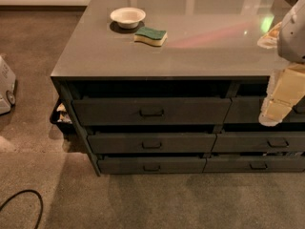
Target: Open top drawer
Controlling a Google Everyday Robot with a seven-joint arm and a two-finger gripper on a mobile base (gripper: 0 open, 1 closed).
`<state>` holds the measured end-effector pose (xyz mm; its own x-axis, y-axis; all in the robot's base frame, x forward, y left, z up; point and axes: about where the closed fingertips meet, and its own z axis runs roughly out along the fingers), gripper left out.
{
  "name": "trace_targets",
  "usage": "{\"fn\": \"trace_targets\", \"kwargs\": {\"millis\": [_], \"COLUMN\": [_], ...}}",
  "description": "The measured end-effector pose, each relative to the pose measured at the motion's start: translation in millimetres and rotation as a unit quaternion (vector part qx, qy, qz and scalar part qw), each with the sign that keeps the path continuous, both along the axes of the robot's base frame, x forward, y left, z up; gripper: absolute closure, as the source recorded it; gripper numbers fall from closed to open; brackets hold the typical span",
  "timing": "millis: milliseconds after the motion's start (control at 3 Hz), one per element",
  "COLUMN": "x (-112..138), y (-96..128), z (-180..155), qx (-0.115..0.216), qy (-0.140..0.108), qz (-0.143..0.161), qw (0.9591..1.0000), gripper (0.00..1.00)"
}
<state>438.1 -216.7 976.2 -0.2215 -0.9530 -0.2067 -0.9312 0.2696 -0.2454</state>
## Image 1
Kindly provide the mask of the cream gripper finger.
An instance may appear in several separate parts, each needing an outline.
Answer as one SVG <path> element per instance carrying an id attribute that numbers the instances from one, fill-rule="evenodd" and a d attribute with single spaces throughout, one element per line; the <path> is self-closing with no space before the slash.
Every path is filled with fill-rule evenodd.
<path id="1" fill-rule="evenodd" d="M 267 127 L 281 123 L 304 96 L 304 64 L 291 63 L 284 70 L 274 70 L 261 106 L 259 123 Z"/>

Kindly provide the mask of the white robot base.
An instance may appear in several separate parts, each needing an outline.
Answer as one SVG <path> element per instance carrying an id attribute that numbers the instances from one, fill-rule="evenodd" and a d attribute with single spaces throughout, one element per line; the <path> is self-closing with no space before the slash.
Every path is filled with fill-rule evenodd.
<path id="1" fill-rule="evenodd" d="M 15 105 L 16 75 L 0 55 L 0 115 L 6 114 Z"/>

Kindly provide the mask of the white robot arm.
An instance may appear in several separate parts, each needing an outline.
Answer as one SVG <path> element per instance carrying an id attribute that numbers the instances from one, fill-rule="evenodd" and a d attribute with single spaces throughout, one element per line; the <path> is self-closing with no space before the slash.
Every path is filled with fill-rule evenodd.
<path id="1" fill-rule="evenodd" d="M 261 36 L 257 45 L 277 49 L 289 65 L 269 78 L 258 121 L 273 127 L 305 96 L 305 0 L 297 0 L 283 20 Z"/>

